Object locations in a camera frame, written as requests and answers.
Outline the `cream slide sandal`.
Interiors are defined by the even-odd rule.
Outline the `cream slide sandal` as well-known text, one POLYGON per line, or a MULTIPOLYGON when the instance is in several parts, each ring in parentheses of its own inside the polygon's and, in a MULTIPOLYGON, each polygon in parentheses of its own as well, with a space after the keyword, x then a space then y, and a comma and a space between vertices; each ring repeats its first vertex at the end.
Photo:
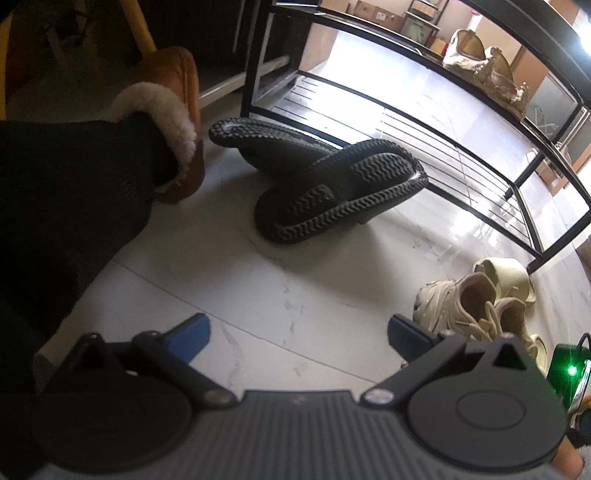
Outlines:
POLYGON ((536 302, 536 292, 531 278, 518 260, 505 257, 488 257, 474 263, 473 271, 483 273, 493 283, 496 299, 517 298, 527 306, 536 302))

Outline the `brown fur-lined boot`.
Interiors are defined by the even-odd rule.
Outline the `brown fur-lined boot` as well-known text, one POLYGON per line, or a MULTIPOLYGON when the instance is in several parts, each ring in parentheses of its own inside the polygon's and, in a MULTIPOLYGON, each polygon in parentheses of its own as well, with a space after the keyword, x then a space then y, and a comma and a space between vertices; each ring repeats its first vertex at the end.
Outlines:
POLYGON ((205 176, 197 67, 191 53, 168 47, 147 55, 140 80, 113 100, 111 118, 148 115, 159 129, 177 164, 176 177, 156 190, 161 203, 176 204, 197 192, 205 176))

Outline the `black metal shoe rack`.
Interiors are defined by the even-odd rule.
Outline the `black metal shoe rack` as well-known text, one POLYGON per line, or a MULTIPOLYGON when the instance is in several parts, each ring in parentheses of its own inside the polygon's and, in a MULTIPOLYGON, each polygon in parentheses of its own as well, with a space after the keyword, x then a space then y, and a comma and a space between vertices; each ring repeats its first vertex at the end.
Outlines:
POLYGON ((315 1, 263 1, 242 115, 345 147, 386 138, 422 159, 430 190, 530 255, 536 271, 590 228, 590 191, 548 134, 425 46, 315 1))

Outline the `black slipper, lower one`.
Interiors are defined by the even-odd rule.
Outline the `black slipper, lower one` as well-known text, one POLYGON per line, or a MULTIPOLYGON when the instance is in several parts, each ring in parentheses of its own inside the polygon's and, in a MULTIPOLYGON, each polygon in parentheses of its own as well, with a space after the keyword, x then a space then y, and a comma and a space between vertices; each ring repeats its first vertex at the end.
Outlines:
POLYGON ((326 155, 264 192, 254 221, 266 240, 294 244, 342 222, 366 223, 428 185, 423 164, 408 150, 370 139, 326 155))

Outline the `green lit device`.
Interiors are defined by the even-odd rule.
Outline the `green lit device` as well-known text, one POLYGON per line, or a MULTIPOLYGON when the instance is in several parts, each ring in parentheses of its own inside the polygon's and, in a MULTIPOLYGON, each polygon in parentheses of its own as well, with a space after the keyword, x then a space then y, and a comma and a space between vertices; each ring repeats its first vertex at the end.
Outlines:
POLYGON ((547 381, 568 414, 580 406, 590 381, 589 333, 584 333, 576 345, 555 346, 547 381))

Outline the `beige sneaker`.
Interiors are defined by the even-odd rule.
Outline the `beige sneaker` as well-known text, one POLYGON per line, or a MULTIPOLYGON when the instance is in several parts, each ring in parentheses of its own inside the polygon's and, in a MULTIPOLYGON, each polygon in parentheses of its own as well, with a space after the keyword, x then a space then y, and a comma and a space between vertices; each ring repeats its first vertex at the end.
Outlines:
POLYGON ((549 354, 543 339, 530 334, 526 328, 526 305, 523 301, 509 297, 493 304, 485 303, 484 320, 480 321, 483 330, 491 339, 512 334, 520 339, 527 353, 536 362, 538 369, 546 374, 549 367, 549 354))
POLYGON ((416 295, 413 321, 433 333, 451 330, 467 339, 492 341, 501 333, 495 300, 494 285, 483 273, 431 282, 416 295))

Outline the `black slipper, one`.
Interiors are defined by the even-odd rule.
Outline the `black slipper, one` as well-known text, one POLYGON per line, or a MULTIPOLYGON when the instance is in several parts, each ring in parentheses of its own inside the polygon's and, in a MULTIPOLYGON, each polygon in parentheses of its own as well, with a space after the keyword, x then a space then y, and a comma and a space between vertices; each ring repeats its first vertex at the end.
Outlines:
POLYGON ((276 123, 232 117, 208 130, 211 142, 237 149, 249 165, 272 178, 283 178, 311 165, 338 148, 276 123))
POLYGON ((266 240, 294 244, 342 222, 366 223, 428 185, 423 164, 408 150, 370 139, 326 155, 264 192, 254 221, 266 240))

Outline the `black slipper, upper one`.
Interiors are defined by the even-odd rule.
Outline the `black slipper, upper one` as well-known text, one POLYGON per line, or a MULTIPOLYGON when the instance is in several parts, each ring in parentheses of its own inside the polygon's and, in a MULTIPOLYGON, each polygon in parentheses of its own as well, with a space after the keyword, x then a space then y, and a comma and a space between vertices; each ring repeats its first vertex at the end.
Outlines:
POLYGON ((283 178, 311 165, 338 148, 276 123, 232 117, 208 130, 211 142, 237 149, 249 165, 272 178, 283 178))

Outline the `beige bag on rack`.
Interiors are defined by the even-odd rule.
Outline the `beige bag on rack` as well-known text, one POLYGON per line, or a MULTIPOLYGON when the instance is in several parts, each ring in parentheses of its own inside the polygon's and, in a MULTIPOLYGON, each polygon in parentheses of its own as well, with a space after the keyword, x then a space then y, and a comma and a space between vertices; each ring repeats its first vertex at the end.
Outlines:
POLYGON ((523 121, 529 86, 514 82, 512 69, 500 48, 485 48, 472 30, 457 30, 443 58, 443 67, 484 92, 491 100, 523 121))

